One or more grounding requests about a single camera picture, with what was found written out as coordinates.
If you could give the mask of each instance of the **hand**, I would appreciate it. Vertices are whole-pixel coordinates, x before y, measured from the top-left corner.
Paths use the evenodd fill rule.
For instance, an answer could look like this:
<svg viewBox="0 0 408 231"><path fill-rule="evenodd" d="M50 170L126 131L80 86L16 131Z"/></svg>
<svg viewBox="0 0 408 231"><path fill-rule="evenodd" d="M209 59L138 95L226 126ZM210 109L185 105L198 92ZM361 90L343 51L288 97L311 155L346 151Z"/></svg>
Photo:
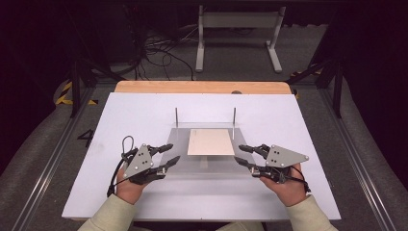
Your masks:
<svg viewBox="0 0 408 231"><path fill-rule="evenodd" d="M293 165L293 167L301 171L300 164ZM292 177L302 179L300 173L295 169L291 168L291 171ZM278 195L279 199L286 207L291 207L306 199L304 185L300 182L288 180L285 184L278 184L263 176L261 177L261 181Z"/></svg>
<svg viewBox="0 0 408 231"><path fill-rule="evenodd" d="M116 177L116 182L122 181L124 174L123 168L121 168ZM139 198L141 197L141 193L143 192L144 187L148 185L138 185L130 182L129 180L125 180L122 183L116 185L116 196L120 199L128 202L129 204L135 204Z"/></svg>

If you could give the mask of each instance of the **beige sleeve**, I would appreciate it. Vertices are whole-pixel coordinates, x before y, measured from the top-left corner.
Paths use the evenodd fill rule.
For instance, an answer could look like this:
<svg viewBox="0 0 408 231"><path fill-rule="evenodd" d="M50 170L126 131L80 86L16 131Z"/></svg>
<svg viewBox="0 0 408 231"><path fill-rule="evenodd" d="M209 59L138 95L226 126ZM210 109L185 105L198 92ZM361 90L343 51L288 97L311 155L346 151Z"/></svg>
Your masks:
<svg viewBox="0 0 408 231"><path fill-rule="evenodd" d="M296 205L287 207L287 212L294 231L337 230L312 195Z"/></svg>
<svg viewBox="0 0 408 231"><path fill-rule="evenodd" d="M103 203L95 215L89 218L80 231L125 231L133 220L136 207L118 198L114 194Z"/></svg>

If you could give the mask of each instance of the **metal rod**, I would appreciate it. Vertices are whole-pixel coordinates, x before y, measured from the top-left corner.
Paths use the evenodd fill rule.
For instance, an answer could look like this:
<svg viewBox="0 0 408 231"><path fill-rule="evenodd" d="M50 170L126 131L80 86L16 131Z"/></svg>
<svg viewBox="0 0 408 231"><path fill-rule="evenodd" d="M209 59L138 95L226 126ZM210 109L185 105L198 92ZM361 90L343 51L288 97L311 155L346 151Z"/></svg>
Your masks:
<svg viewBox="0 0 408 231"><path fill-rule="evenodd" d="M78 123L79 118L81 117L82 112L84 111L85 107L87 106L87 102L89 101L91 95L93 93L93 89L86 89L83 95L83 99L81 102L81 107L77 112L76 116L71 118L68 123L66 124L63 134L60 137L60 140L57 143L50 159L48 160L47 165L45 166L41 176L39 177L36 185L34 186L30 197L28 198L24 208L21 210L21 213L15 222L12 230L26 230L31 219L34 217L34 214L40 204L42 197L45 194L45 191L48 188L48 185L51 182L52 177L54 176L57 167L63 158L65 153L66 146L68 144L68 140L73 133L75 125Z"/></svg>
<svg viewBox="0 0 408 231"><path fill-rule="evenodd" d="M237 109L234 108L234 118L232 119L232 140L235 138L235 115L237 114Z"/></svg>
<svg viewBox="0 0 408 231"><path fill-rule="evenodd" d="M178 128L178 115L177 115L177 108L176 108L176 128Z"/></svg>
<svg viewBox="0 0 408 231"><path fill-rule="evenodd" d="M354 172L356 173L357 179L359 180L364 194L366 195L367 200L372 208L372 211L377 218L381 230L396 230L394 223L391 220L390 215L388 214L380 195L378 194L377 188L373 184L369 173L367 172L363 161L360 158L357 148L351 140L351 136L348 134L343 121L337 117L336 113L331 107L332 100L330 94L327 92L327 90L319 90L319 93L324 105L326 106L331 117L334 120L336 128L342 136L342 140L344 141L344 145L347 149L348 160L350 161L350 164L353 167Z"/></svg>

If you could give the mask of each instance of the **metal stand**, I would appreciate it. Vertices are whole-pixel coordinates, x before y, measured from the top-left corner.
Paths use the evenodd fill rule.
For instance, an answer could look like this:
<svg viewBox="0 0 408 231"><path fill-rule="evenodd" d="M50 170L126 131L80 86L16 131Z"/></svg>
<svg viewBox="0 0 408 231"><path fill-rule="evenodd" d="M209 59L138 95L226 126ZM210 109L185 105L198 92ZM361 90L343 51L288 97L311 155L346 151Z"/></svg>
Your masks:
<svg viewBox="0 0 408 231"><path fill-rule="evenodd" d="M279 30L285 15L285 7L280 8L279 13L215 13L203 11L199 8L198 17L198 49L195 71L202 72L204 64L204 28L273 28L273 37L267 40L267 48L273 68L277 73L282 72L275 51Z"/></svg>

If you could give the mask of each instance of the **white board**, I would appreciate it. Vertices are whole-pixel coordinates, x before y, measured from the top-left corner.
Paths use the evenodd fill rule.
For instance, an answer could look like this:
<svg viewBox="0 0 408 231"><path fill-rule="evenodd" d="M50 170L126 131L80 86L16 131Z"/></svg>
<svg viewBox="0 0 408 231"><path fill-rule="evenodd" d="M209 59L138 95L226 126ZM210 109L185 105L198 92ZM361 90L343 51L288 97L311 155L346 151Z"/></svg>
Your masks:
<svg viewBox="0 0 408 231"><path fill-rule="evenodd" d="M313 195L330 219L341 218L293 95L164 93L110 94L63 217L92 217L106 200L106 191L120 160L123 138L133 136L137 146L166 144L176 120L175 108L179 122L200 123L232 123L236 108L236 124L248 145L277 144L309 156L302 170ZM160 155L153 158L155 165L160 162L158 158ZM262 158L255 161L265 164ZM136 206L137 220L288 218L276 194L249 172L213 175L205 180L196 175L169 175L151 183Z"/></svg>

